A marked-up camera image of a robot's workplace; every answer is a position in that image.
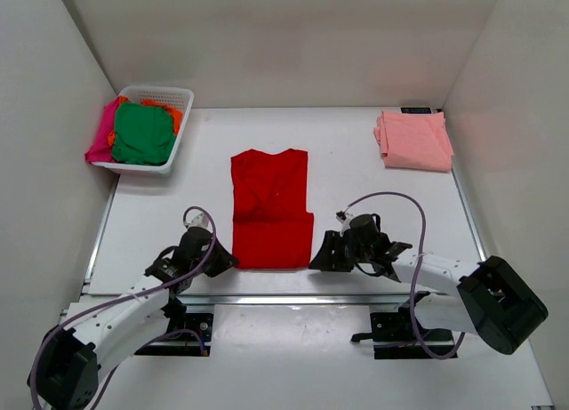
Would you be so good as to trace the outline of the red t shirt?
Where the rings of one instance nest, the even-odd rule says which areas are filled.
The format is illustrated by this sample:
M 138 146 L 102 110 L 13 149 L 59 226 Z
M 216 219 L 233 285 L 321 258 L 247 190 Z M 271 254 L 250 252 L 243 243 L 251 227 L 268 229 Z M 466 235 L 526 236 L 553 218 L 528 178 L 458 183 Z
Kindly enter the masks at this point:
M 315 222 L 307 209 L 308 166 L 309 154 L 300 149 L 249 149 L 231 158 L 238 268 L 307 268 Z

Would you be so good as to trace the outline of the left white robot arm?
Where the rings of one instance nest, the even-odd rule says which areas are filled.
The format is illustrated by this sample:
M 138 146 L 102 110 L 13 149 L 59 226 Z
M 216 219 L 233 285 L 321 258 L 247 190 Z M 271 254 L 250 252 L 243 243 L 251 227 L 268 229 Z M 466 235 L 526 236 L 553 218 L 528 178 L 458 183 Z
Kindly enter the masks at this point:
M 208 229 L 188 228 L 126 293 L 69 318 L 44 337 L 28 376 L 35 407 L 86 408 L 100 381 L 125 359 L 162 335 L 183 332 L 186 315 L 178 297 L 194 277 L 216 277 L 237 264 Z

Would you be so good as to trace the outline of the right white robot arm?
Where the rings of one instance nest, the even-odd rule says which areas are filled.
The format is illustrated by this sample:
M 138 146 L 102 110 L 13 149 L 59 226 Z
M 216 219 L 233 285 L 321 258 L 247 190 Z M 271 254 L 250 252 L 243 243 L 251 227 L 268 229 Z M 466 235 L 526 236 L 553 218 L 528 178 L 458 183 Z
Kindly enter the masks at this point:
M 381 231 L 377 214 L 340 213 L 338 231 L 325 232 L 309 268 L 350 272 L 371 266 L 369 276 L 410 286 L 408 300 L 380 317 L 370 334 L 380 345 L 417 346 L 449 341 L 454 332 L 473 334 L 504 355 L 513 354 L 547 319 L 542 300 L 504 259 L 452 260 L 419 253 Z

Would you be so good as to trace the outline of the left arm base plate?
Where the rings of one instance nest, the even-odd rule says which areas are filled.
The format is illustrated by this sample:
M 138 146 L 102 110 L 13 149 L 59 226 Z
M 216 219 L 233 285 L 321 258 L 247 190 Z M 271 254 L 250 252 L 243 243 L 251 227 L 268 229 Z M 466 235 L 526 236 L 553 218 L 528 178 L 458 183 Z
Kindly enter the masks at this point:
M 171 320 L 165 337 L 142 347 L 136 356 L 207 358 L 211 354 L 213 306 L 187 306 Z

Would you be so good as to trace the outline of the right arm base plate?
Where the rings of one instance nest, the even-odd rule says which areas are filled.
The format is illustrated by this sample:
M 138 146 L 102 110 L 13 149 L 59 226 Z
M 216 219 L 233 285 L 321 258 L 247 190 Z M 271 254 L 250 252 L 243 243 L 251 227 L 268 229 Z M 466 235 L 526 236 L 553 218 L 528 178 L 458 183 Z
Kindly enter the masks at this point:
M 415 337 L 406 303 L 372 306 L 369 319 L 369 331 L 353 334 L 350 342 L 353 344 L 370 342 L 376 360 L 431 359 Z M 419 333 L 429 350 L 438 356 L 449 353 L 455 346 L 453 333 L 450 330 L 427 330 L 420 326 Z

